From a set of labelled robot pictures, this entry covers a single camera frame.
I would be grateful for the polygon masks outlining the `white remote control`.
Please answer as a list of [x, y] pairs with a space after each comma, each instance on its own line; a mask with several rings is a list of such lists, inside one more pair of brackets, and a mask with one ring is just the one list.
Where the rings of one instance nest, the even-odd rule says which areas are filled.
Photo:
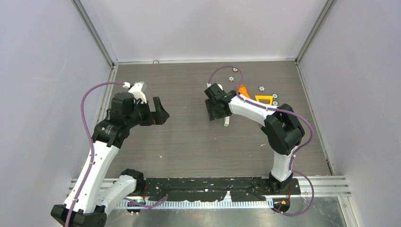
[[229, 116], [225, 117], [224, 120], [223, 120], [224, 127], [228, 127], [229, 123], [230, 123], [230, 117]]

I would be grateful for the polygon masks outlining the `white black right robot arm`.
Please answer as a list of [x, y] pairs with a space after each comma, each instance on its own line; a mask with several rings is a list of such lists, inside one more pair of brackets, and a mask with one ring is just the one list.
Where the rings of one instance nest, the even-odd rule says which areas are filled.
[[220, 84], [207, 84], [204, 91], [209, 119], [223, 119], [224, 126], [229, 125], [231, 115], [240, 115], [261, 126], [274, 151], [273, 167], [269, 173], [268, 184], [276, 194], [282, 194], [289, 187], [293, 177], [292, 164], [295, 151], [299, 148], [305, 131], [293, 115], [293, 109], [287, 104], [267, 105], [238, 92], [225, 92]]

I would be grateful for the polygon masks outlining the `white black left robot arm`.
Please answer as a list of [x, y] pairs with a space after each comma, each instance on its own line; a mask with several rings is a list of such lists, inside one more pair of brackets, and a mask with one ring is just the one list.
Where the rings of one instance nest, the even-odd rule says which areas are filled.
[[78, 180], [63, 204], [54, 205], [51, 216], [65, 227], [103, 227], [109, 213], [126, 196], [145, 191], [144, 174], [125, 169], [112, 186], [100, 187], [110, 164], [135, 126], [162, 125], [170, 117], [159, 97], [153, 98], [151, 111], [144, 95], [117, 93], [104, 120], [89, 139], [90, 152]]

